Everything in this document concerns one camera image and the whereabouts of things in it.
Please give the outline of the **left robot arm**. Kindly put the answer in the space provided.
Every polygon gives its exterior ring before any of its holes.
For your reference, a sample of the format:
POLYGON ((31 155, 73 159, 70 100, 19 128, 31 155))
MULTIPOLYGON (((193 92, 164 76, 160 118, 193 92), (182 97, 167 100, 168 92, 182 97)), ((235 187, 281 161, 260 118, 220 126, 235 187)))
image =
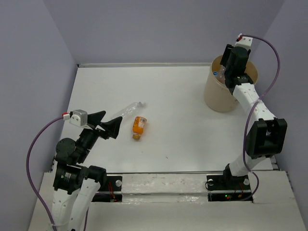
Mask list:
POLYGON ((79 231, 85 225, 89 206, 99 190, 107 188, 110 202, 118 201, 105 168, 82 163, 99 138, 116 139, 122 117, 103 122, 105 111, 88 114, 83 110, 64 113, 62 119, 82 128, 77 140, 63 138, 56 145, 56 172, 51 215, 59 231, 79 231))

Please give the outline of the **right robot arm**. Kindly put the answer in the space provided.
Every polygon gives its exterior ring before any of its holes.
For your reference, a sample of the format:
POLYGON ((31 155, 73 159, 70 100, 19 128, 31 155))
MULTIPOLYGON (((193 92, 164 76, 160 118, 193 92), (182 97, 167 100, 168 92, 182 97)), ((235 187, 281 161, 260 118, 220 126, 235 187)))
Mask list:
POLYGON ((221 58, 225 67, 225 85, 248 118, 244 128, 243 153, 228 164, 222 185, 232 189, 263 160, 282 151, 287 130, 285 119, 277 118, 260 99, 254 82, 246 73, 250 50, 228 44, 221 58))

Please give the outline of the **green label water bottle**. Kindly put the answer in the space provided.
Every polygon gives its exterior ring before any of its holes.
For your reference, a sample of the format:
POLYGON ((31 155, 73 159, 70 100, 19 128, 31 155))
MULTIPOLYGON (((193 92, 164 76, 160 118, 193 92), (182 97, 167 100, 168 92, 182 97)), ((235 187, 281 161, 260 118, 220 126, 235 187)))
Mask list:
POLYGON ((218 81, 221 83, 225 82, 225 67, 221 66, 217 75, 218 81))

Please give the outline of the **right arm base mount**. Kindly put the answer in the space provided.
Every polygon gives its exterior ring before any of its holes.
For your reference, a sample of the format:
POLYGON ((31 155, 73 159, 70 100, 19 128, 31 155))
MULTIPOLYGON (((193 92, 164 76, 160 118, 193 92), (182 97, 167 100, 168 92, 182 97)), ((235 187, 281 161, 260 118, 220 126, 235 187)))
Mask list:
POLYGON ((225 181, 223 175, 207 175, 205 188, 209 202, 253 201, 248 176, 225 181))

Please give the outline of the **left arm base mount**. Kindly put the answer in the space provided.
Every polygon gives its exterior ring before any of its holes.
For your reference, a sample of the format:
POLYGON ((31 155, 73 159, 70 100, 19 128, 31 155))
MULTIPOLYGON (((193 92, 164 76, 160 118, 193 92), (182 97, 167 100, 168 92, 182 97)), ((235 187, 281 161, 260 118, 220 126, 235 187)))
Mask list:
POLYGON ((107 182, 94 195, 92 202, 117 203, 122 202, 122 176, 107 175, 107 182))

